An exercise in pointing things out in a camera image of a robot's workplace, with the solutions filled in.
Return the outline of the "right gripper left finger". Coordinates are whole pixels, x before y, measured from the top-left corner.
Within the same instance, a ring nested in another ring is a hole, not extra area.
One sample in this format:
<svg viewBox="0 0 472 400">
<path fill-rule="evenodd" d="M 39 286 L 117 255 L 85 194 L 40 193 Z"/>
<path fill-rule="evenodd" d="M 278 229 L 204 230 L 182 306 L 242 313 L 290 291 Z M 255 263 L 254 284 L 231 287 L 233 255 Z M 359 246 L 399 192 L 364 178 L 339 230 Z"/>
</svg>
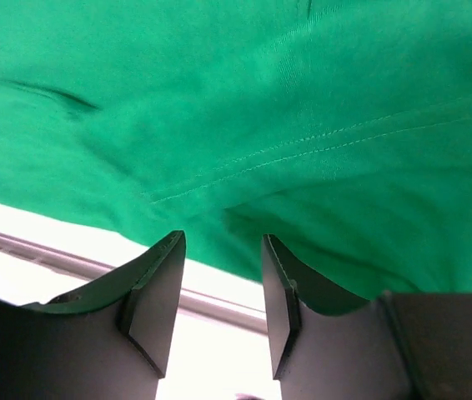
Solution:
<svg viewBox="0 0 472 400">
<path fill-rule="evenodd" d="M 117 308 L 115 326 L 145 358 L 156 376 L 166 376 L 183 280 L 186 237 L 176 230 L 121 267 L 46 303 L 32 302 L 33 311 L 93 315 Z"/>
</svg>

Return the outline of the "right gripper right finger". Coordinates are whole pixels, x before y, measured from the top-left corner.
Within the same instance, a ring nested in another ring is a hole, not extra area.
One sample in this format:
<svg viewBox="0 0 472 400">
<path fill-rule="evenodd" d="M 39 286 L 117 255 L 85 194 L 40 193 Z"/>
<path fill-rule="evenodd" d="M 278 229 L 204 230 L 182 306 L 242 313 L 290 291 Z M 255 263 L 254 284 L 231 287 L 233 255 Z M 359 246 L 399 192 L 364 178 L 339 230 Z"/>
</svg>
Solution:
<svg viewBox="0 0 472 400">
<path fill-rule="evenodd" d="M 301 307 L 326 317 L 337 317 L 368 303 L 302 262 L 278 237 L 271 234 L 262 238 L 262 280 L 275 380 L 282 377 L 302 332 Z"/>
</svg>

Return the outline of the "green polo shirt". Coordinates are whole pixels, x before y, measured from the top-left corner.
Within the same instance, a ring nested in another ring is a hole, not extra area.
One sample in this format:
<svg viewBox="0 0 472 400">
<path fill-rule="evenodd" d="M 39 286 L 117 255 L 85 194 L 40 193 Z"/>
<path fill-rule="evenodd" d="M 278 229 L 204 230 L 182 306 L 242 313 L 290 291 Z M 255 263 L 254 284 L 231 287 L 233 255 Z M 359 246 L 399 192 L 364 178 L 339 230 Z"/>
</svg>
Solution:
<svg viewBox="0 0 472 400">
<path fill-rule="evenodd" d="M 0 203 L 472 292 L 472 1 L 0 1 Z"/>
</svg>

